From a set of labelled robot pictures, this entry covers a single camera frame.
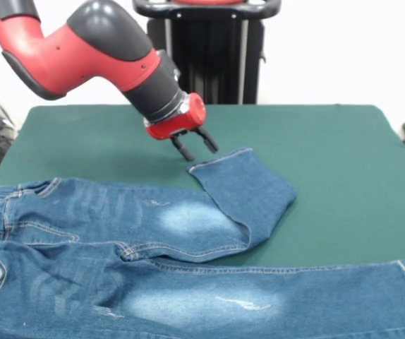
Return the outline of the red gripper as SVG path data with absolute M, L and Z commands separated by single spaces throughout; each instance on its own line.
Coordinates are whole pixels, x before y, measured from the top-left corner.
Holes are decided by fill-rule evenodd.
M 203 139 L 204 144 L 212 153 L 217 153 L 219 146 L 211 135 L 202 127 L 206 118 L 206 108 L 203 100 L 197 93 L 186 95 L 183 102 L 174 111 L 175 115 L 157 123 L 150 123 L 145 119 L 145 129 L 148 134 L 157 139 L 170 138 L 171 143 L 181 156 L 187 161 L 194 161 L 195 157 L 189 149 L 182 144 L 178 132 L 192 131 Z

